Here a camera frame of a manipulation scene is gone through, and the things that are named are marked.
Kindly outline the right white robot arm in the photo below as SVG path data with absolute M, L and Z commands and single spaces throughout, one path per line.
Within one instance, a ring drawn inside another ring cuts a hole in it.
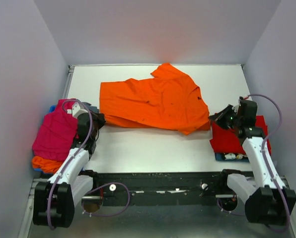
M 238 105 L 209 116 L 209 120 L 220 128 L 232 130 L 238 138 L 252 168 L 255 183 L 240 172 L 227 172 L 218 181 L 218 190 L 223 194 L 232 191 L 245 205 L 245 216 L 251 223 L 290 225 L 290 215 L 296 203 L 296 193 L 286 187 L 273 164 L 268 151 L 269 135 L 256 123 L 257 103 L 248 96 L 240 97 Z

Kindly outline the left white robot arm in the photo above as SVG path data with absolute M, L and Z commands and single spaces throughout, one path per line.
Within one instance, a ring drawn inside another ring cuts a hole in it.
M 95 172 L 83 170 L 96 148 L 100 129 L 106 124 L 104 114 L 91 112 L 77 116 L 77 132 L 69 154 L 59 170 L 34 190 L 33 223 L 51 228 L 71 225 L 75 207 L 87 194 L 95 195 L 99 183 Z

